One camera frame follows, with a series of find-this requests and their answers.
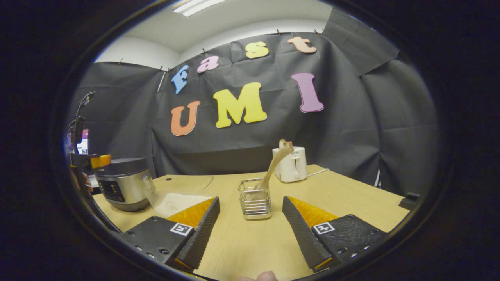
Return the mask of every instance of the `wooden spatula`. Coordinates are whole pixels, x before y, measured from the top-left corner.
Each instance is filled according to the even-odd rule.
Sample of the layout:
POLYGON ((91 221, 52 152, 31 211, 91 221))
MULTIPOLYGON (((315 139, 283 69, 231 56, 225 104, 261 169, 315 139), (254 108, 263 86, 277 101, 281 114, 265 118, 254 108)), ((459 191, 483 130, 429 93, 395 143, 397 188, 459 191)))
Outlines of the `wooden spatula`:
MULTIPOLYGON (((287 155, 292 153, 294 151, 293 149, 293 144, 291 141, 285 141, 284 139, 281 139, 279 144, 279 150, 276 153, 276 155, 272 158, 271 164, 269 164, 269 169, 267 170, 267 173, 265 176, 262 178, 259 183, 255 186, 253 190, 267 190, 269 189, 269 179, 271 178, 271 175, 275 171, 276 166, 285 158, 287 155)), ((264 200, 263 194, 255 194, 252 198, 252 200, 264 200)))

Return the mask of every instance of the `white ceiling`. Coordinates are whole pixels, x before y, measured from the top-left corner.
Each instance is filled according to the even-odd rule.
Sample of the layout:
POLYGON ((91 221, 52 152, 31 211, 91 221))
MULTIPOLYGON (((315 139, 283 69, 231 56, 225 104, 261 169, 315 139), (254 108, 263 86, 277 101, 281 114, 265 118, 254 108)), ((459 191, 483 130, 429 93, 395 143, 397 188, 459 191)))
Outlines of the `white ceiling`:
POLYGON ((124 36, 156 42, 182 53, 211 36, 257 22, 301 19, 326 23, 332 9, 318 0, 227 0, 187 17, 172 11, 177 6, 166 7, 124 36))

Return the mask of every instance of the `white wall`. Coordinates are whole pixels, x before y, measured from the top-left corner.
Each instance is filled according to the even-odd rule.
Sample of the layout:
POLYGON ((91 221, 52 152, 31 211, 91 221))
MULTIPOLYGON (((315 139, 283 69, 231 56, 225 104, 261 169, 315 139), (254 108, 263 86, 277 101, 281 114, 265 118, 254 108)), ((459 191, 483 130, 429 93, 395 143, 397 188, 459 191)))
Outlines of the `white wall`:
POLYGON ((319 33, 325 28, 327 21, 310 20, 310 19, 275 19, 256 22, 244 26, 240 26, 223 33, 219 33, 213 37, 203 40, 189 49, 183 51, 177 61, 180 64, 190 58, 201 54, 202 49, 210 50, 220 45, 230 43, 243 38, 248 38, 257 35, 276 33, 276 29, 280 33, 286 32, 314 32, 314 29, 319 33))
POLYGON ((169 47, 144 39, 122 36, 109 45, 94 61, 143 65, 166 70, 178 64, 179 53, 169 47))
POLYGON ((203 52, 236 40, 257 35, 279 32, 322 32, 326 21, 309 19, 276 19, 240 26, 208 39, 200 41, 189 49, 178 53, 168 46, 135 37, 120 37, 104 50, 95 60, 99 62, 119 62, 148 66, 159 69, 173 68, 203 52))

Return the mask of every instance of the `blue letter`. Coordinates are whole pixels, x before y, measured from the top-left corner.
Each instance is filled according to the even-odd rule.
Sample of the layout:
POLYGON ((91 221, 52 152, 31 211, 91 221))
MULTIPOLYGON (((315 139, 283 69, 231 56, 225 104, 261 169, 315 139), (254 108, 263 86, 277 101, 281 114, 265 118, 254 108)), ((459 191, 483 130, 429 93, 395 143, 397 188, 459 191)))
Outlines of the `blue letter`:
POLYGON ((179 72, 177 72, 173 78, 172 82, 175 85, 175 94, 177 95, 186 86, 187 82, 184 79, 188 78, 188 73, 185 71, 188 69, 188 65, 184 65, 179 72))

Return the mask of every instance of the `white toaster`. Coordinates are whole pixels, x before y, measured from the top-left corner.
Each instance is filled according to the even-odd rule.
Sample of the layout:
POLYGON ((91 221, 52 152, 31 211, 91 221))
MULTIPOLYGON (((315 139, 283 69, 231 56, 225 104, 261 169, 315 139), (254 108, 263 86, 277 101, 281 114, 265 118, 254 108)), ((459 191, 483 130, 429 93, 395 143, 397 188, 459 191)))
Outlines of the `white toaster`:
MULTIPOLYGON (((279 148, 272 150, 272 157, 278 153, 279 148)), ((293 146, 293 152, 287 155, 274 169, 274 174, 284 183, 304 180, 308 177, 306 163, 306 149, 293 146)))

